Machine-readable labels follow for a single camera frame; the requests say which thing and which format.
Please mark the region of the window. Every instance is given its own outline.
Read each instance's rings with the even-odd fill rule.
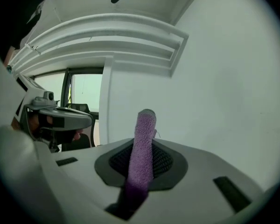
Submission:
[[[54,100],[61,100],[62,85],[64,79],[63,73],[57,73],[52,75],[46,75],[42,77],[36,77],[35,82],[38,83],[45,90],[51,91],[54,93]]]
[[[87,104],[91,112],[98,112],[102,74],[73,75],[71,78],[71,102]]]

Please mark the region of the purple fabric-covered joystick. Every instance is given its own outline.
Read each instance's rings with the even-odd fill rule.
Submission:
[[[148,186],[154,179],[152,139],[156,134],[156,116],[145,109],[138,114],[133,150],[130,157],[125,196],[129,209],[137,210],[148,196]]]

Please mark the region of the dark clothing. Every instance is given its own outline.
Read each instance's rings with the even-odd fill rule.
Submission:
[[[29,34],[40,18],[31,16],[44,0],[0,0],[0,58],[2,61],[11,46],[20,48],[21,40]]]

